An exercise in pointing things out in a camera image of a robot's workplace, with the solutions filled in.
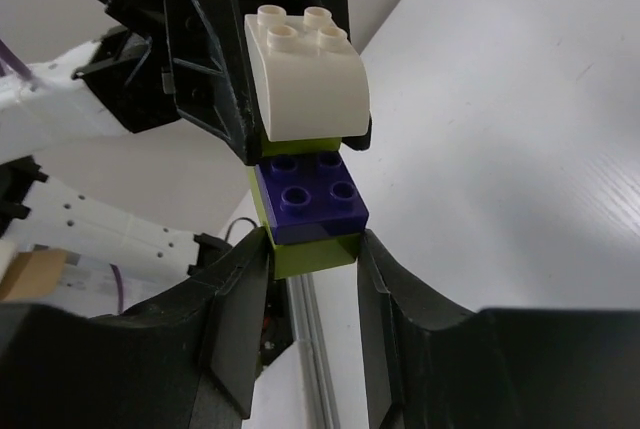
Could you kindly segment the white lego brick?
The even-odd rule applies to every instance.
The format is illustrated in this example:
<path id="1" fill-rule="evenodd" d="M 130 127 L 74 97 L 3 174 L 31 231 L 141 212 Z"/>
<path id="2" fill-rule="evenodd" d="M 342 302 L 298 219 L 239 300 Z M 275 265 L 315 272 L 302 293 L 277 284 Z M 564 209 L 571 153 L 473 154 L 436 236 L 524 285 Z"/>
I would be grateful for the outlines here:
<path id="1" fill-rule="evenodd" d="M 323 7 L 244 16 L 257 104 L 270 141 L 363 136 L 370 119 L 364 63 Z"/>

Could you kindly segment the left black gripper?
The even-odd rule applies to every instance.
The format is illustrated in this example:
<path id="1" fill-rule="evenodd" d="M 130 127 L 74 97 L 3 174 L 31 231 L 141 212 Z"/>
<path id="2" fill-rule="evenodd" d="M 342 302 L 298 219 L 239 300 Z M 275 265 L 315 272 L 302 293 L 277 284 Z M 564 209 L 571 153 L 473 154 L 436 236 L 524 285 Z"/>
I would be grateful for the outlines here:
<path id="1" fill-rule="evenodd" d="M 181 117 L 225 142 L 246 166 L 260 158 L 260 116 L 243 25 L 270 49 L 344 49 L 347 0 L 98 0 L 123 46 L 165 37 Z"/>

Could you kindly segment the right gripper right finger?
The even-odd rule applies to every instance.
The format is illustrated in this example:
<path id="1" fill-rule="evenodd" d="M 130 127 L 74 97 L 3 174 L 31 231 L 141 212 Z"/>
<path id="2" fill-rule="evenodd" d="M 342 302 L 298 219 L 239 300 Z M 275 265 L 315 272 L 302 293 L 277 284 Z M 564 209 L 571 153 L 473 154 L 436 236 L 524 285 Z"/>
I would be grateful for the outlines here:
<path id="1" fill-rule="evenodd" d="M 635 310 L 470 311 L 372 232 L 357 288 L 373 428 L 635 428 Z"/>

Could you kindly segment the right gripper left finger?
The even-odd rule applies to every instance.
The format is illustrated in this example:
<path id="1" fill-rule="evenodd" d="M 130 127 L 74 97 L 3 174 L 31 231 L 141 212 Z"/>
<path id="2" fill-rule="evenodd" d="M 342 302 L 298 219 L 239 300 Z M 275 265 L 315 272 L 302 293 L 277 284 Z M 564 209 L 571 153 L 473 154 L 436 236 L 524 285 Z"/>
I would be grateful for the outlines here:
<path id="1" fill-rule="evenodd" d="M 269 246 L 255 229 L 119 315 L 3 304 L 2 426 L 240 427 L 257 377 Z"/>

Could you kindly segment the purple lego brick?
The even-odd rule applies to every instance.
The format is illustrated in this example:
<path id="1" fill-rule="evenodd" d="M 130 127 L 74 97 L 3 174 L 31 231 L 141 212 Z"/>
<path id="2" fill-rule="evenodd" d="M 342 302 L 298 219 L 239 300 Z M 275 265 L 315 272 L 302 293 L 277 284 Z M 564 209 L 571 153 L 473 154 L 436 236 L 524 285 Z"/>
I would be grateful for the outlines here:
<path id="1" fill-rule="evenodd" d="M 369 211 L 337 151 L 267 157 L 255 174 L 276 244 L 364 231 Z"/>

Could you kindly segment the green lego brick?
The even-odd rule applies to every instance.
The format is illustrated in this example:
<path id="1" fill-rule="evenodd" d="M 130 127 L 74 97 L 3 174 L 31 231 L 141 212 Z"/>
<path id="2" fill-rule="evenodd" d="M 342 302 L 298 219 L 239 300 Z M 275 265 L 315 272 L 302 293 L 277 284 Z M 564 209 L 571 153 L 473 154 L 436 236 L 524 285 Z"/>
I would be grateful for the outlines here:
<path id="1" fill-rule="evenodd" d="M 265 228 L 271 245 L 270 266 L 274 279 L 286 279 L 332 269 L 349 265 L 356 261 L 360 249 L 360 234 L 290 245 L 277 245 L 271 234 L 255 168 L 249 167 L 247 175 L 258 219 L 261 226 Z"/>
<path id="2" fill-rule="evenodd" d="M 262 157 L 274 157 L 282 154 L 297 155 L 323 151 L 338 151 L 342 143 L 341 137 L 270 141 L 265 133 L 261 135 Z"/>

